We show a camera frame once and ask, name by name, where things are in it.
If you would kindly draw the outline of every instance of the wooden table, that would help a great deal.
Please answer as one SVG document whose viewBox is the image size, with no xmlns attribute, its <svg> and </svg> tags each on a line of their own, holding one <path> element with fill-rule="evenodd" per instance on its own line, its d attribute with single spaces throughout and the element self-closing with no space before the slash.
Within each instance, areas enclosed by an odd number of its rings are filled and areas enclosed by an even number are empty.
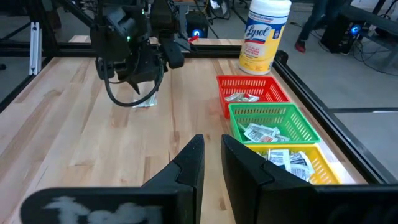
<svg viewBox="0 0 398 224">
<path fill-rule="evenodd" d="M 76 36 L 74 42 L 88 38 Z M 197 44 L 241 44 L 200 39 Z M 195 135 L 205 137 L 201 223 L 234 223 L 223 178 L 221 135 L 230 133 L 216 75 L 237 75 L 238 61 L 186 59 L 164 75 L 157 106 L 122 108 L 106 94 L 93 58 L 55 58 L 0 114 L 0 223 L 19 223 L 31 193 L 57 186 L 140 186 Z M 281 77 L 271 73 L 318 131 L 344 183 L 363 183 L 327 133 Z M 141 83 L 145 93 L 152 83 Z M 112 86 L 121 101 L 140 98 L 128 84 Z"/>
</svg>

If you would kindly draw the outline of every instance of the plastic basket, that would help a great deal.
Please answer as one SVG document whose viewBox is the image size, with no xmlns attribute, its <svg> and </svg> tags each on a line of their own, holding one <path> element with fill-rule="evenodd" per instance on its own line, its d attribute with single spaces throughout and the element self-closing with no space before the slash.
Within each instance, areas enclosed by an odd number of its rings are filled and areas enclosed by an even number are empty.
<svg viewBox="0 0 398 224">
<path fill-rule="evenodd" d="M 311 160 L 315 173 L 310 177 L 312 184 L 341 184 L 341 180 L 330 168 L 325 156 L 316 145 L 247 145 L 254 152 L 267 154 L 272 149 L 288 149 L 290 152 L 304 152 Z"/>
<path fill-rule="evenodd" d="M 225 97 L 233 93 L 245 93 L 259 96 L 257 102 L 287 103 L 289 99 L 273 77 L 253 77 L 247 75 L 218 75 L 218 93 L 225 118 L 229 118 L 228 102 Z"/>
<path fill-rule="evenodd" d="M 320 137 L 293 103 L 231 103 L 231 128 L 234 137 L 240 142 L 249 141 L 238 128 L 238 123 L 246 127 L 249 123 L 277 127 L 280 134 L 290 138 L 284 144 L 313 144 Z M 281 144 L 261 142 L 253 144 Z"/>
</svg>

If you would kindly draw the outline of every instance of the red shoe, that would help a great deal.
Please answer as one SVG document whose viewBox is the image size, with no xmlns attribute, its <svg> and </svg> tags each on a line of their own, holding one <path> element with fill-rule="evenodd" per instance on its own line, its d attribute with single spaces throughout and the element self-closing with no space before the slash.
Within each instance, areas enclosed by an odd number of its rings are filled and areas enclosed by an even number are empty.
<svg viewBox="0 0 398 224">
<path fill-rule="evenodd" d="M 304 40 L 298 40 L 294 47 L 301 53 L 305 53 L 305 41 Z"/>
</svg>

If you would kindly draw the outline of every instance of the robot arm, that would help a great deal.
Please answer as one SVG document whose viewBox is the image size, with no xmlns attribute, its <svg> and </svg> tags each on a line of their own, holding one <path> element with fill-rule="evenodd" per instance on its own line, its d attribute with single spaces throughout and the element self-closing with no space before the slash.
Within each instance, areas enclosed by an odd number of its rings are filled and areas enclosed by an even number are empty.
<svg viewBox="0 0 398 224">
<path fill-rule="evenodd" d="M 135 106 L 150 98 L 167 71 L 166 63 L 171 69 L 183 66 L 184 57 L 174 42 L 174 34 L 180 33 L 180 21 L 172 0 L 154 0 L 151 7 L 148 0 L 93 0 L 94 19 L 70 0 L 57 1 L 90 27 L 91 46 L 98 54 L 98 75 L 117 105 Z M 155 48 L 150 37 L 158 40 Z M 138 94 L 140 82 L 155 81 L 155 88 L 141 100 L 121 103 L 109 87 L 114 72 L 119 79 L 115 84 L 128 82 Z"/>
</svg>

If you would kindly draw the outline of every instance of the yellow basket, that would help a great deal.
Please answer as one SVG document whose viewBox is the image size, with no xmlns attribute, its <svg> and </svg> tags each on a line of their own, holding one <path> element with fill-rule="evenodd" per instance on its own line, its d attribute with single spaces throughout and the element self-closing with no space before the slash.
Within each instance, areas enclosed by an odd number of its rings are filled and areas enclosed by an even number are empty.
<svg viewBox="0 0 398 224">
<path fill-rule="evenodd" d="M 290 152 L 297 153 L 304 152 L 311 160 L 315 173 L 311 176 L 312 184 L 341 184 L 340 179 L 330 168 L 325 156 L 316 145 L 246 145 L 254 152 L 259 152 L 262 155 L 267 154 L 271 149 L 288 149 Z"/>
</svg>

